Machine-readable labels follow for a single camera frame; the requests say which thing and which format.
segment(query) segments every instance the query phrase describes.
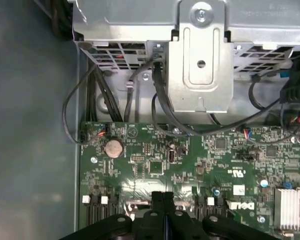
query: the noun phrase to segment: aluminum heatsink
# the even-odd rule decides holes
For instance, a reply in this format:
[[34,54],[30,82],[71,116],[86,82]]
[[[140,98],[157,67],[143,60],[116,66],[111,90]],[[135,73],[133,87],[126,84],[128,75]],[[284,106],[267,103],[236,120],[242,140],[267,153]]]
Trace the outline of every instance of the aluminum heatsink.
[[275,190],[274,226],[281,230],[300,230],[300,188]]

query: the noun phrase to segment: microchip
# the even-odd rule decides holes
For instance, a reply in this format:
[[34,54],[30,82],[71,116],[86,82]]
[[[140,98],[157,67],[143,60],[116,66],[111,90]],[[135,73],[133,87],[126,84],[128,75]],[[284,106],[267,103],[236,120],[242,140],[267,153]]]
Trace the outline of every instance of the microchip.
[[215,140],[215,148],[216,149],[226,149],[227,141],[225,138],[217,138]]
[[276,157],[277,156],[277,147],[276,146],[267,146],[265,155],[267,157]]
[[178,147],[178,155],[179,156],[184,156],[184,155],[186,155],[187,154],[187,150],[186,150],[186,148],[184,147],[184,146],[180,146],[180,147]]
[[161,175],[162,174],[162,162],[151,161],[150,162],[150,174]]

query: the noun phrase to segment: black cable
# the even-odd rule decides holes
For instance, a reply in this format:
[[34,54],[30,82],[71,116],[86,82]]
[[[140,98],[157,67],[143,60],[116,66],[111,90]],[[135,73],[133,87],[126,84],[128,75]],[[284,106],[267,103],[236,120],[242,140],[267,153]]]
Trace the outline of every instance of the black cable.
[[53,34],[61,40],[69,41],[73,39],[71,11],[69,4],[67,7],[64,0],[51,0],[51,22]]
[[[284,108],[283,108],[283,106],[281,107],[281,111],[280,111],[280,115],[281,115],[281,119],[282,120],[280,120],[280,122],[281,122],[281,124],[283,124],[283,112],[284,112]],[[285,140],[288,140],[288,139],[290,139],[291,137],[293,137],[298,131],[300,131],[300,125],[291,133],[291,134],[289,134],[288,136],[286,136],[286,137],[283,137],[283,138],[281,138],[281,139],[279,139],[279,140],[276,140],[276,141],[266,141],[266,142],[258,142],[258,141],[254,141],[254,140],[252,140],[252,139],[250,139],[250,138],[248,138],[247,140],[249,141],[249,142],[251,142],[251,143],[253,143],[253,144],[256,144],[256,145],[273,145],[273,144],[279,144],[279,143],[282,143],[282,142],[284,142]]]
[[182,130],[186,133],[192,134],[192,135],[207,136],[207,135],[213,135],[213,134],[217,134],[217,133],[224,132],[224,131],[229,131],[231,129],[236,129],[243,124],[246,124],[248,122],[256,120],[262,114],[271,110],[279,102],[279,99],[277,99],[276,101],[271,103],[269,106],[267,106],[264,110],[261,110],[261,111],[255,113],[249,117],[246,117],[240,121],[236,121],[229,125],[220,126],[219,128],[198,132],[196,130],[193,130],[192,128],[189,128],[189,127],[183,125],[173,114],[173,112],[169,106],[169,99],[168,99],[168,96],[165,91],[164,81],[162,79],[162,74],[161,74],[161,65],[159,62],[154,63],[154,68],[153,68],[152,73],[153,73],[152,79],[154,81],[154,86],[155,86],[155,90],[157,93],[157,97],[159,99],[159,103],[160,103],[164,113],[168,117],[169,121],[171,121],[171,123],[173,125],[175,125],[176,127],[178,127],[180,130]]
[[279,69],[279,70],[272,70],[272,71],[268,71],[264,74],[262,74],[261,76],[260,75],[254,75],[252,76],[252,83],[249,87],[249,90],[248,90],[248,96],[249,96],[249,100],[251,102],[251,104],[258,110],[263,110],[265,109],[264,106],[262,106],[255,98],[255,95],[254,95],[254,87],[256,85],[256,83],[259,83],[261,81],[261,79],[265,76],[268,76],[268,75],[273,75],[273,74],[278,74],[278,73],[285,73],[287,71],[287,69]]
[[90,115],[91,115],[91,121],[97,122],[97,103],[96,103],[96,91],[97,91],[97,83],[96,79],[94,77],[91,77],[90,79]]
[[218,121],[216,115],[214,115],[213,113],[209,114],[211,121],[215,124],[215,125],[219,125],[221,126],[221,123]]
[[156,120],[156,115],[157,115],[157,111],[156,111],[156,98],[157,98],[157,94],[155,94],[152,98],[151,101],[151,116],[152,116],[152,121],[153,121],[153,125],[155,126],[156,129],[158,129],[160,132],[164,133],[167,136],[171,136],[171,137],[187,137],[188,135],[185,133],[182,134],[173,134],[170,131],[164,130],[162,127],[160,127],[160,125],[157,123]]
[[66,97],[63,106],[62,106],[62,122],[63,122],[63,128],[64,131],[67,135],[67,137],[71,140],[71,142],[73,142],[74,144],[78,144],[78,145],[88,145],[92,142],[94,142],[97,138],[99,138],[98,135],[92,136],[90,138],[90,140],[88,141],[84,141],[84,142],[79,142],[77,140],[75,140],[68,128],[68,124],[67,124],[67,106],[68,103],[71,99],[71,97],[74,95],[74,93],[76,92],[76,90],[87,80],[88,76],[97,68],[97,65],[93,65],[92,67],[89,68],[89,70],[83,75],[83,77],[80,79],[80,81],[75,85],[75,87],[73,88],[73,90],[69,93],[69,95]]
[[[138,74],[142,73],[143,71],[151,68],[152,65],[154,64],[154,62],[155,62],[154,59],[150,59],[145,64],[140,66],[137,70],[135,70],[133,72],[133,74],[131,75],[131,77],[129,78],[128,81],[132,82],[132,85],[134,85],[133,83],[135,82],[136,76],[138,76]],[[123,115],[124,122],[129,122],[129,116],[130,116],[130,112],[131,112],[133,97],[134,97],[134,88],[132,86],[132,87],[128,88],[127,94],[126,94],[126,105],[125,105],[124,115]]]
[[89,75],[87,84],[86,84],[86,111],[85,111],[85,120],[87,122],[90,122],[92,120],[91,118],[91,76],[92,74]]
[[126,95],[126,105],[125,105],[124,115],[123,115],[123,121],[125,123],[129,122],[129,116],[130,116],[133,98],[134,98],[134,89],[132,87],[129,87]]
[[113,115],[113,117],[111,117],[112,120],[114,122],[123,122],[115,97],[112,94],[100,68],[97,67],[94,71],[94,74],[96,77],[96,82],[98,83],[101,93],[103,95],[104,102],[106,103],[106,106],[108,108],[109,114]]

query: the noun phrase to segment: blue capacitor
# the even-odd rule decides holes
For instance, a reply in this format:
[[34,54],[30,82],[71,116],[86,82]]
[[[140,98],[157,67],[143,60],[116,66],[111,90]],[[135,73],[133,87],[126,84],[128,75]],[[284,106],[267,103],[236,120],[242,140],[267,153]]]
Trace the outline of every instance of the blue capacitor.
[[282,185],[285,189],[292,189],[292,183],[291,182],[284,182]]

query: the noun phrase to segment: metal bracket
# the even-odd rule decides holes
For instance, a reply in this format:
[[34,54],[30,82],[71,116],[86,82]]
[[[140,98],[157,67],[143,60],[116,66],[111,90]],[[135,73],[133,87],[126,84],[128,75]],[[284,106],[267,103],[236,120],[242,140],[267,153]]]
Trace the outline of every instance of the metal bracket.
[[234,70],[233,44],[225,40],[225,3],[183,0],[179,39],[168,46],[167,92],[174,111],[227,112]]

